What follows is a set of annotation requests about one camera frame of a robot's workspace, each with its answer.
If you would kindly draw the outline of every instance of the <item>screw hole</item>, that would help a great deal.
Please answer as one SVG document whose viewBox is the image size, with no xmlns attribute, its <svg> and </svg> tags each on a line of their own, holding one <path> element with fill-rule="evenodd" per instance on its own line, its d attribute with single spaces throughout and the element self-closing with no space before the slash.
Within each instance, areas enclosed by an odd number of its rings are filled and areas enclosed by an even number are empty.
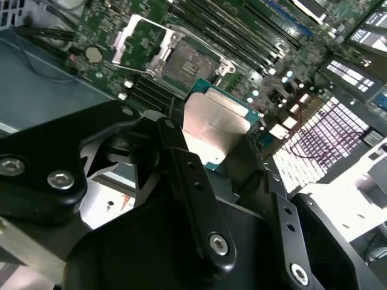
<svg viewBox="0 0 387 290">
<path fill-rule="evenodd" d="M 122 107 L 122 112 L 126 115 L 133 116 L 132 110 L 130 110 L 128 107 Z"/>
<path fill-rule="evenodd" d="M 200 190 L 201 192 L 204 190 L 203 186 L 200 184 L 200 182 L 195 182 L 193 184 L 197 190 Z"/>
<path fill-rule="evenodd" d="M 292 226 L 292 224 L 287 224 L 288 226 L 288 229 L 291 230 L 292 232 L 295 232 L 296 229 L 294 228 L 294 226 Z"/>
<path fill-rule="evenodd" d="M 301 279 L 305 278 L 305 275 L 301 270 L 296 270 L 296 273 L 297 273 L 298 277 L 300 277 Z"/>
<path fill-rule="evenodd" d="M 172 128 L 172 129 L 175 129 L 175 125 L 173 124 L 172 121 L 170 121 L 170 120 L 165 120 L 165 123 L 167 124 L 168 127 Z"/>
<path fill-rule="evenodd" d="M 195 164 L 192 163 L 192 162 L 188 162 L 187 165 L 188 165 L 188 167 L 191 168 L 191 169 L 196 169 Z"/>
<path fill-rule="evenodd" d="M 215 245 L 218 247 L 219 250 L 223 250 L 223 245 L 220 240 L 214 240 Z"/>
</svg>

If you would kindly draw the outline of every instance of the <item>electrical cable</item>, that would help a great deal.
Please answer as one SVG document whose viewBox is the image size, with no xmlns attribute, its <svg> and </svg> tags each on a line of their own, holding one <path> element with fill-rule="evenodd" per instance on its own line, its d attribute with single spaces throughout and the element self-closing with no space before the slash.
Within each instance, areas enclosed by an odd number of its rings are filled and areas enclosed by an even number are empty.
<svg viewBox="0 0 387 290">
<path fill-rule="evenodd" d="M 338 142 L 337 144 L 335 144 L 334 146 L 332 146 L 331 148 L 329 148 L 327 151 L 325 151 L 324 153 L 320 154 L 320 155 L 316 155 L 316 156 L 302 156 L 302 155 L 299 155 L 297 154 L 296 152 L 294 152 L 294 146 L 291 146 L 290 148 L 290 151 L 292 152 L 292 154 L 294 154 L 296 157 L 298 158 L 303 158 L 303 159 L 319 159 L 319 158 L 323 158 L 325 157 L 328 153 L 330 153 L 333 149 L 337 148 L 338 146 L 340 146 L 342 144 L 342 142 L 346 141 L 349 137 L 352 137 L 352 135 L 361 135 L 362 133 L 361 132 L 352 132 L 350 134 L 348 134 L 346 137 L 343 137 L 340 142 Z"/>
<path fill-rule="evenodd" d="M 15 32 L 21 36 L 39 36 L 50 39 L 72 41 L 74 33 L 70 31 L 47 29 L 47 28 L 31 28 L 31 27 L 17 27 Z"/>
<path fill-rule="evenodd" d="M 377 256 L 374 260 L 370 261 L 368 266 L 370 266 L 370 264 L 372 264 L 373 262 L 376 262 L 377 260 L 379 260 L 379 258 L 381 258 L 384 254 L 387 254 L 387 251 L 384 251 L 382 252 L 379 256 Z"/>
<path fill-rule="evenodd" d="M 367 256 L 367 253 L 368 253 L 368 250 L 370 248 L 370 246 L 374 243 L 374 241 L 376 240 L 376 238 L 378 237 L 377 234 L 375 234 L 372 239 L 367 243 L 366 245 L 366 249 L 364 250 L 364 253 L 363 253 L 363 261 L 365 262 L 365 258 Z"/>
<path fill-rule="evenodd" d="M 55 7 L 52 5 L 47 5 L 46 11 L 50 12 L 52 15 L 58 17 L 64 24 L 69 26 L 72 30 L 77 29 L 77 24 L 75 24 L 70 18 L 62 14 L 59 10 L 57 10 Z"/>
<path fill-rule="evenodd" d="M 72 11 L 76 11 L 78 10 L 79 8 L 81 8 L 82 6 L 84 6 L 86 3 L 87 3 L 88 0 L 82 0 L 81 3 L 73 6 L 73 7 L 65 7 L 61 4 L 59 4 L 58 2 L 56 2 L 55 0 L 43 0 L 44 3 L 54 7 L 56 10 L 59 10 L 59 11 L 65 11 L 65 12 L 72 12 Z"/>
<path fill-rule="evenodd" d="M 37 47 L 42 48 L 46 52 L 48 52 L 53 57 L 60 59 L 60 61 L 65 62 L 68 60 L 68 52 L 60 50 L 46 41 L 40 39 L 39 37 L 31 36 L 31 35 L 23 35 L 22 36 L 25 40 L 31 42 L 32 44 L 35 44 Z"/>
<path fill-rule="evenodd" d="M 19 40 L 19 36 L 18 34 L 16 33 L 14 27 L 11 27 L 10 30 L 12 31 L 12 33 L 14 34 L 15 36 L 15 41 L 16 41 L 16 44 L 17 46 L 19 47 L 22 55 L 23 55 L 23 58 L 25 60 L 25 64 L 27 65 L 27 67 L 33 72 L 35 73 L 38 77 L 42 78 L 42 79 L 45 79 L 45 80 L 48 80 L 50 82 L 54 82 L 54 83 L 69 83 L 69 82 L 73 82 L 75 81 L 78 76 L 80 75 L 80 70 L 78 70 L 78 73 L 75 75 L 75 76 L 72 76 L 70 77 L 69 79 L 55 79 L 55 78 L 52 78 L 52 77 L 48 77 L 42 73 L 40 73 L 39 71 L 37 71 L 34 66 L 32 65 L 32 63 L 30 62 L 30 59 L 28 58 L 27 56 L 27 53 L 25 52 L 24 50 L 24 47 L 23 47 L 23 44 L 21 43 L 21 41 Z"/>
</svg>

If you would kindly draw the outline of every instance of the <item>green circuit board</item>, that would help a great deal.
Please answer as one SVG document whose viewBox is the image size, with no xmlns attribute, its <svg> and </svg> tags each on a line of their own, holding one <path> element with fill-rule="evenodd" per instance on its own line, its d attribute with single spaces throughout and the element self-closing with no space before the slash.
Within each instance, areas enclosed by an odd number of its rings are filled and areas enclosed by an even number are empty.
<svg viewBox="0 0 387 290">
<path fill-rule="evenodd" d="M 344 24 L 344 36 L 378 2 L 320 1 L 328 15 L 326 23 Z M 126 38 L 119 66 L 114 65 L 115 41 L 133 15 L 145 21 L 139 21 Z M 167 30 L 183 36 L 156 77 L 147 70 Z M 259 98 L 249 105 L 275 114 L 278 107 L 269 95 L 282 87 L 286 70 L 310 82 L 328 54 L 358 61 L 357 54 L 336 43 L 327 31 L 288 0 L 91 0 L 76 31 L 73 51 L 77 51 L 82 77 L 115 97 L 128 94 L 127 102 L 142 110 L 152 103 L 145 84 L 157 93 L 167 91 L 171 98 L 185 98 L 192 84 L 203 78 L 244 102 L 258 90 Z M 90 47 L 100 51 L 101 60 L 90 61 L 85 54 Z M 285 56 L 275 57 L 280 52 Z M 235 70 L 221 76 L 222 59 L 233 63 Z M 268 74 L 269 68 L 277 73 Z M 137 80 L 142 87 L 131 94 L 124 84 L 130 81 L 136 86 Z M 155 108 L 167 106 L 167 101 L 157 101 Z"/>
</svg>

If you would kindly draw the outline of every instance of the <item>motherboard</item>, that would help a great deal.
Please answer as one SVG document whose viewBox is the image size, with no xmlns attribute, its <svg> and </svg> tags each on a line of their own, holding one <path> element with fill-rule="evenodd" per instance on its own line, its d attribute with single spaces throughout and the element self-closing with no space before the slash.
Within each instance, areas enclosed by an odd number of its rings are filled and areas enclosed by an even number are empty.
<svg viewBox="0 0 387 290">
<path fill-rule="evenodd" d="M 345 40 L 379 4 L 90 0 L 70 51 L 84 79 L 140 111 L 166 112 L 203 79 L 259 112 L 252 128 L 259 133 L 306 94 L 307 106 L 322 92 L 316 71 L 327 58 L 363 65 Z"/>
</svg>

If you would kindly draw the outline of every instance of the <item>red wire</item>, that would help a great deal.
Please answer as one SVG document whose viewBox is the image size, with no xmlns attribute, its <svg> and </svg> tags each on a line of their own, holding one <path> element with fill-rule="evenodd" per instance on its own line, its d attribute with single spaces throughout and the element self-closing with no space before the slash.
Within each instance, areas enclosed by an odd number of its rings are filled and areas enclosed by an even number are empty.
<svg viewBox="0 0 387 290">
<path fill-rule="evenodd" d="M 305 159 L 318 159 L 318 158 L 323 158 L 325 156 L 328 155 L 328 153 L 330 153 L 332 151 L 332 149 L 335 149 L 337 148 L 338 145 L 342 144 L 342 142 L 346 141 L 346 139 L 348 139 L 348 137 L 352 137 L 352 135 L 361 135 L 362 133 L 361 132 L 352 132 L 352 133 L 348 133 L 347 136 L 343 137 L 339 142 L 337 142 L 336 145 L 332 146 L 331 148 L 329 148 L 326 152 L 324 152 L 323 154 L 321 155 L 318 155 L 318 156 L 302 156 L 302 155 L 298 155 L 296 152 L 294 152 L 294 147 L 295 145 L 291 146 L 290 150 L 291 152 L 296 155 L 297 157 L 299 158 L 305 158 Z"/>
</svg>

